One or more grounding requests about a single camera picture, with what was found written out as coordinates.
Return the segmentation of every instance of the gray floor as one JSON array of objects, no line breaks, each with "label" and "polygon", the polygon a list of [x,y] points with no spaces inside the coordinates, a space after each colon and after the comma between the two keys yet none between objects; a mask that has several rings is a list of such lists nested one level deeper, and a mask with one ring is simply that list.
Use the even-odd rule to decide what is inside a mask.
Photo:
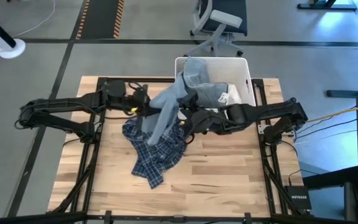
[{"label": "gray floor", "polygon": [[[70,37],[82,0],[56,2],[56,13],[51,20],[23,37]],[[284,4],[248,0],[249,36],[239,38],[358,42],[357,14],[298,11],[298,2],[302,1],[291,0]],[[126,0],[120,39],[189,39],[188,31],[192,27],[189,12],[193,3],[193,0]],[[31,28],[36,21],[42,21],[50,14],[50,9],[50,1],[13,0],[6,4],[0,0],[0,24],[15,35]],[[58,97],[75,96],[82,75],[172,76],[175,59],[192,47],[194,45],[75,44]],[[35,134],[34,131],[15,130],[12,124],[20,106],[32,99],[48,97],[65,49],[65,44],[29,44],[23,56],[14,60],[0,59],[0,217],[5,214]],[[228,49],[222,49],[221,53],[224,57],[234,55]],[[351,99],[326,98],[323,91],[358,90],[358,48],[247,46],[244,57],[252,77],[278,77],[284,97],[296,97],[310,118],[355,104]],[[352,113],[340,115],[302,134],[354,118]],[[356,164],[355,133],[322,139],[355,128],[355,123],[351,123],[299,139],[296,146],[301,167],[322,173]],[[47,129],[19,215],[45,211],[64,138],[63,132]],[[328,195],[335,195],[335,200],[327,201]],[[315,215],[341,217],[341,189],[314,191],[311,199]]]}]

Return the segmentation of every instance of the wooden tabletop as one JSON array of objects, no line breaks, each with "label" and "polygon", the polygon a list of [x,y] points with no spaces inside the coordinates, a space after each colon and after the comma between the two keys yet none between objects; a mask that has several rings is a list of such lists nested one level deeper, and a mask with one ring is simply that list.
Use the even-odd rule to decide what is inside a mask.
[{"label": "wooden tabletop", "polygon": [[[82,77],[78,96],[94,92],[97,81],[98,77]],[[265,78],[264,83],[268,103],[283,101],[278,79]],[[148,85],[148,94],[153,98],[170,84]],[[106,116],[125,115],[122,111],[108,111]],[[89,115],[74,112],[72,120],[89,121]],[[243,217],[244,212],[250,212],[253,217],[270,216],[255,124],[231,135],[197,134],[181,161],[163,174],[164,183],[151,190],[146,179],[131,174],[137,154],[122,135],[124,122],[105,121],[89,214],[111,210],[114,215]],[[75,138],[68,134],[66,141]],[[284,140],[292,143],[288,137]],[[83,144],[78,141],[63,148],[49,210],[57,207],[74,186],[82,150]],[[298,159],[286,144],[277,147],[277,156],[286,185],[289,174],[299,170]],[[302,185],[300,172],[292,175],[291,181]],[[280,213],[278,193],[272,185]],[[78,208],[82,208],[83,191]]]}]

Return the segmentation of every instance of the plaid shirt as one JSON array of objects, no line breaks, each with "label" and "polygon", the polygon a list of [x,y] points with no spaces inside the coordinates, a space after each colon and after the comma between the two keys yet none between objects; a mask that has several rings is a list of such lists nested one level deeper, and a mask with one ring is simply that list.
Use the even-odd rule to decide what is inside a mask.
[{"label": "plaid shirt", "polygon": [[186,144],[182,141],[184,131],[179,128],[178,119],[172,129],[164,131],[158,143],[153,146],[147,144],[152,133],[138,130],[134,119],[125,122],[122,133],[130,140],[138,155],[132,174],[146,178],[151,189],[163,182],[162,172],[176,165],[186,149]]}]

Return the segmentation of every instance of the office chair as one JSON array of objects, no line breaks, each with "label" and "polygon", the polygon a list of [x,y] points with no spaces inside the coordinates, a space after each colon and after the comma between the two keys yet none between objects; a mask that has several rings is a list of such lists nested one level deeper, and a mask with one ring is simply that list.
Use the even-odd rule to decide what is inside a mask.
[{"label": "office chair", "polygon": [[219,45],[225,44],[237,50],[241,56],[243,49],[232,44],[233,33],[247,35],[246,0],[198,0],[193,10],[195,28],[190,35],[211,35],[211,38],[199,44],[185,54],[185,57],[211,47],[214,56],[219,56]]}]

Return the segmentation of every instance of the white stand base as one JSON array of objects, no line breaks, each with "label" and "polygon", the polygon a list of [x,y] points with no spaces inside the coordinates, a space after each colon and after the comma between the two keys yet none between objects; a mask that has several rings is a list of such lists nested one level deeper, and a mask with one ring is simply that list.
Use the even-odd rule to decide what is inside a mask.
[{"label": "white stand base", "polygon": [[16,58],[21,55],[25,50],[25,42],[20,39],[14,39],[16,42],[16,46],[13,50],[5,50],[0,48],[0,56],[4,59]]}]

